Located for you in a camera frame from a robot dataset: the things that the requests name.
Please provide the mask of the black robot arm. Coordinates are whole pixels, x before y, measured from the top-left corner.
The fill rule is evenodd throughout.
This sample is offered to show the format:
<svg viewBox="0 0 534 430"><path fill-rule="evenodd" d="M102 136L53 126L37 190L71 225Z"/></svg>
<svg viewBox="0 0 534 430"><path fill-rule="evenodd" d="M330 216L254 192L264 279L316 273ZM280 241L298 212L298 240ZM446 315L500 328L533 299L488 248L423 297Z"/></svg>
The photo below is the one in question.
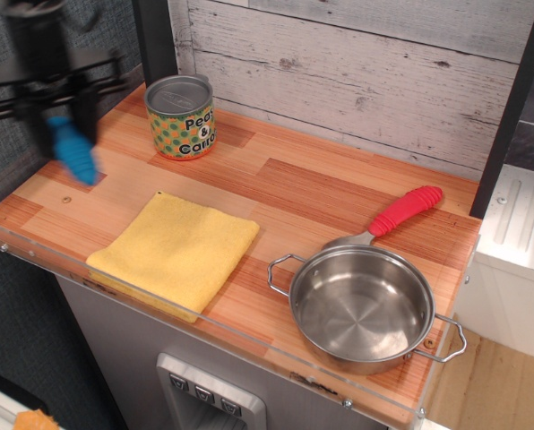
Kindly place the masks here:
<svg viewBox="0 0 534 430"><path fill-rule="evenodd" d="M47 158L55 155L47 110L68 107L69 123L95 143L98 103L126 86L117 50L68 46L64 8L63 1L0 1L13 44L13 56L0 64L0 120L26 124Z"/></svg>

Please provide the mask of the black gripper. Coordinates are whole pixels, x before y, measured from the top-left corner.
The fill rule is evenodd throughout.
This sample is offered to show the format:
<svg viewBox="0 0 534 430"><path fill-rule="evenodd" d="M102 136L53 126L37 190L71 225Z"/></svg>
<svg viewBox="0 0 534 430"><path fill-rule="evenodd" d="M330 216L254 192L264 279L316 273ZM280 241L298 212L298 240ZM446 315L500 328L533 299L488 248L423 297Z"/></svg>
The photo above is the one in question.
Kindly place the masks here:
<svg viewBox="0 0 534 430"><path fill-rule="evenodd" d="M69 47L63 8L0 8L13 56L0 64L0 120L17 117L39 153L54 158L54 138L43 110L72 106L73 122L97 141L97 103L127 86L115 49Z"/></svg>

